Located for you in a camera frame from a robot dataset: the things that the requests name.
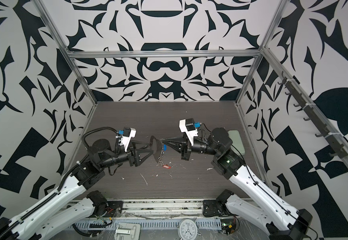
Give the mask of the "perforated metal crescent plate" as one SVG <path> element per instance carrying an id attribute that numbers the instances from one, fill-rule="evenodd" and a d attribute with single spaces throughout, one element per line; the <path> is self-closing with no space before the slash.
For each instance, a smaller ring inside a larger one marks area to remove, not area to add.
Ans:
<path id="1" fill-rule="evenodd" d="M 153 150 L 154 150 L 153 157 L 154 157 L 155 161 L 157 162 L 157 165 L 159 165 L 158 161 L 157 161 L 157 157 L 158 157 L 158 154 L 159 154 L 163 144 L 161 143 L 161 141 L 159 139 L 155 138 L 154 136 L 150 137 L 150 144 L 153 144 Z"/>

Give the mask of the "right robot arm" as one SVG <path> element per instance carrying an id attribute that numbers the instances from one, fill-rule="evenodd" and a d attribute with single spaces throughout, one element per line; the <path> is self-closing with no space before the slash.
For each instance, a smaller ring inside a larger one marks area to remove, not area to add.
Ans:
<path id="1" fill-rule="evenodd" d="M 265 232 L 271 240 L 303 240 L 312 222 L 305 209 L 298 210 L 274 193 L 250 169 L 241 153 L 234 147 L 229 132 L 215 128 L 209 137 L 183 137 L 162 139 L 162 143 L 189 160 L 192 153 L 212 155 L 212 165 L 220 175 L 243 190 L 253 201 L 248 203 L 224 190 L 216 199 L 224 214 L 239 216 Z"/>

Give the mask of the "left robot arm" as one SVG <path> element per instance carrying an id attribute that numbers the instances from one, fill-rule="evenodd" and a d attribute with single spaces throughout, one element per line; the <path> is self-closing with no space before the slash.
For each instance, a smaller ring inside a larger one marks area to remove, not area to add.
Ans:
<path id="1" fill-rule="evenodd" d="M 11 219 L 0 219 L 0 240 L 49 240 L 76 222 L 106 213 L 107 199 L 93 191 L 62 210 L 105 176 L 105 169 L 128 163 L 140 166 L 154 151 L 149 143 L 133 141 L 134 128 L 101 127 L 82 135 L 87 154 L 62 177 L 60 184 L 35 205 Z"/>

